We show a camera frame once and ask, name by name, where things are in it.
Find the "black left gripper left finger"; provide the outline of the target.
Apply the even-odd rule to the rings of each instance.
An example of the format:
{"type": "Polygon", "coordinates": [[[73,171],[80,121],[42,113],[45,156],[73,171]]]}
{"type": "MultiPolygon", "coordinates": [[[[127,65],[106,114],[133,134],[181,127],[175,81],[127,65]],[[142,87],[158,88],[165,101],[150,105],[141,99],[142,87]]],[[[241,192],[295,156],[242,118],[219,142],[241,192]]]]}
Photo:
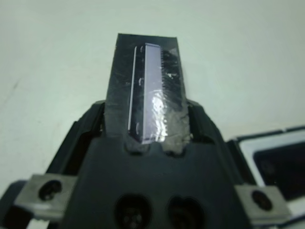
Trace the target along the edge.
{"type": "Polygon", "coordinates": [[[47,173],[78,173],[92,139],[104,128],[104,101],[95,102],[75,121],[51,161],[47,173]]]}

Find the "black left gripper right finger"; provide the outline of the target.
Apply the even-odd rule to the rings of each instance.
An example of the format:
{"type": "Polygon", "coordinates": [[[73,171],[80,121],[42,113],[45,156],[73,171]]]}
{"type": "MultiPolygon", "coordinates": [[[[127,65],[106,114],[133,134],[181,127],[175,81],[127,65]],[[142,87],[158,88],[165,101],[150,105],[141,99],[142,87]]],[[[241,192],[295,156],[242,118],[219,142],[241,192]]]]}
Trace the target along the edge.
{"type": "Polygon", "coordinates": [[[188,102],[190,131],[193,141],[216,146],[222,167],[235,184],[256,185],[254,176],[238,146],[239,139],[225,141],[219,128],[197,102],[188,102]]]}

